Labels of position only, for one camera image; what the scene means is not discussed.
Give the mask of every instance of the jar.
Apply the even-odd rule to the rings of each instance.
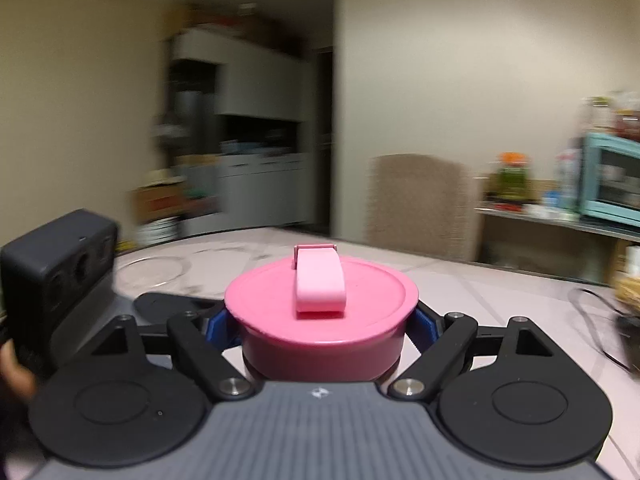
[[[589,97],[583,100],[580,118],[580,132],[601,132],[614,134],[616,114],[611,99],[603,96]]]
[[[640,141],[640,112],[618,110],[616,135],[624,139]]]
[[[508,202],[526,202],[527,173],[529,170],[527,157],[523,153],[505,152],[500,154],[502,163],[499,172],[499,197]]]

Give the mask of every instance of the kitchen cabinet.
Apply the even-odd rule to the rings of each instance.
[[[302,120],[303,61],[279,52],[192,28],[176,38],[174,59],[218,64],[216,113]]]
[[[187,235],[302,221],[299,198],[304,158],[225,155],[216,173],[220,213],[185,220]]]

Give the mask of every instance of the box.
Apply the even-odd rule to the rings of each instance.
[[[134,213],[140,224],[181,215],[186,209],[182,184],[139,187],[132,195]]]

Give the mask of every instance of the white tabletop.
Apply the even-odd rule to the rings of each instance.
[[[241,273],[291,256],[295,244],[326,241],[271,228],[188,238],[120,256],[116,261],[115,288],[132,298],[143,292],[156,291],[221,299],[227,285]],[[594,348],[584,321],[567,300],[568,291],[577,286],[575,283],[345,242],[338,242],[338,252],[404,272],[418,286],[420,299],[440,314],[455,310],[473,316],[480,324],[494,326],[505,326],[513,316],[532,319],[609,396],[614,420],[598,463],[614,478],[640,477],[640,383]],[[174,260],[162,260],[167,265],[156,266],[158,273],[155,276],[148,272],[151,267],[140,273],[145,264],[127,267],[131,262],[150,256],[172,256]],[[179,266],[184,266],[184,275],[156,286],[165,281],[164,272],[174,273]],[[612,290],[608,288],[588,288],[612,299]],[[589,295],[583,295],[581,299],[592,314],[606,348],[623,360],[620,338],[610,320],[612,313]],[[244,371],[240,349],[226,351],[225,357]],[[398,372],[405,370],[417,357],[417,350],[406,338]],[[474,365],[491,361],[492,358],[476,358]]]

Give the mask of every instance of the chair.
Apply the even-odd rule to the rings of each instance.
[[[464,259],[471,208],[461,164],[430,155],[380,156],[371,184],[370,245]]]

